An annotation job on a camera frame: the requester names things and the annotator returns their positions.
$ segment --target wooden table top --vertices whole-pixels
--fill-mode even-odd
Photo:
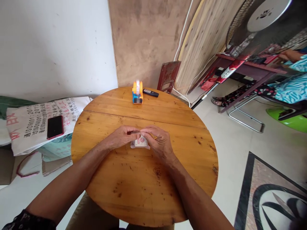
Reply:
[[[132,103],[132,88],[117,88],[96,97],[81,113],[72,137],[77,162],[120,125],[139,129],[156,125],[170,134],[175,155],[188,173],[213,195],[218,160],[212,137],[201,119],[182,101],[151,89],[143,104]],[[110,152],[86,189],[105,211],[131,224],[159,227],[187,220],[166,169],[152,150],[130,144]]]

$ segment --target hand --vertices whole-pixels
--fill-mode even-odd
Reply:
[[[140,132],[140,130],[131,126],[120,126],[101,143],[111,151],[141,137],[140,134],[132,134],[131,132]]]
[[[154,139],[150,133],[155,135],[157,139]],[[151,148],[153,148],[153,151],[162,162],[168,165],[177,159],[173,152],[168,132],[157,126],[147,126],[141,129],[141,135],[147,139]]]

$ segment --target red phone case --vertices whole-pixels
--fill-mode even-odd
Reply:
[[[56,138],[56,137],[61,136],[61,135],[63,135],[63,134],[64,134],[63,116],[62,116],[62,115],[59,115],[59,116],[61,116],[61,122],[62,122],[62,133],[61,133],[61,134],[59,134],[59,135],[56,135],[56,136],[54,136],[54,137],[50,137],[50,138],[48,138],[48,137],[47,137],[47,140],[51,140],[51,139],[53,139],[53,138]]]

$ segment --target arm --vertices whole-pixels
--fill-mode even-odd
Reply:
[[[234,228],[221,210],[175,156],[169,133],[156,126],[149,126],[141,130],[141,135],[147,139],[155,154],[171,174],[193,229],[233,230]]]
[[[303,56],[304,54],[301,54],[300,52],[297,52],[295,50],[285,50],[283,52],[281,52],[281,54],[279,55],[279,57],[281,57],[282,59],[285,59],[287,61],[291,61],[292,63],[296,63],[297,61],[301,60],[301,56]]]
[[[132,131],[139,130],[129,126],[119,127],[77,163],[55,178],[37,195],[26,210],[33,215],[53,220],[58,225],[73,202],[86,189],[106,155],[111,150],[140,137],[139,134],[130,134]]]

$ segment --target black stand pole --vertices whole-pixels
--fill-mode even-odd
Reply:
[[[211,88],[208,90],[208,92],[206,92],[205,95],[202,96],[202,98],[199,99],[199,100],[191,107],[191,109],[195,109],[196,106],[198,106],[198,105],[208,96],[208,94],[209,94],[212,90],[214,90],[214,88],[215,88],[217,85],[218,85],[218,83],[216,82],[213,86],[211,86]]]

